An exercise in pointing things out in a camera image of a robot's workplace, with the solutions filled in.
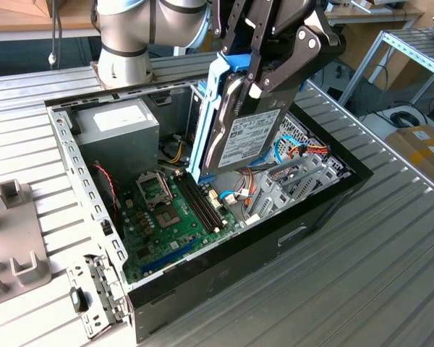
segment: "metal bracket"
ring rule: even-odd
[[[66,272],[71,300],[88,338],[99,336],[129,314],[122,285],[106,255],[85,256]]]

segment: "yellow cable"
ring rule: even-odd
[[[175,158],[169,161],[170,164],[174,164],[180,160],[180,157],[182,156],[182,146],[183,146],[183,142],[180,142],[179,150],[176,153]]]

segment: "red cable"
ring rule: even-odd
[[[93,164],[93,166],[95,166],[98,170],[100,170],[104,174],[104,176],[108,180],[109,186],[111,187],[111,193],[113,194],[114,219],[116,220],[117,219],[116,193],[114,192],[114,185],[111,176],[109,176],[109,173],[107,173],[106,170],[101,166],[97,164]]]

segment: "blue cable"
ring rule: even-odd
[[[233,192],[231,190],[227,190],[227,191],[223,192],[222,194],[220,194],[220,196],[219,196],[220,200],[222,200],[224,197],[226,197],[229,194],[235,194],[235,193],[239,194],[238,192]]]

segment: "aluminum table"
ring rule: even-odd
[[[213,59],[191,57],[153,63],[166,78]],[[100,88],[90,68],[0,78],[0,181],[33,188],[53,273],[0,304],[0,346],[134,345],[125,324],[87,339],[64,272],[95,242],[42,100]],[[374,176],[322,230],[144,346],[434,346],[434,185],[313,84],[297,103]]]

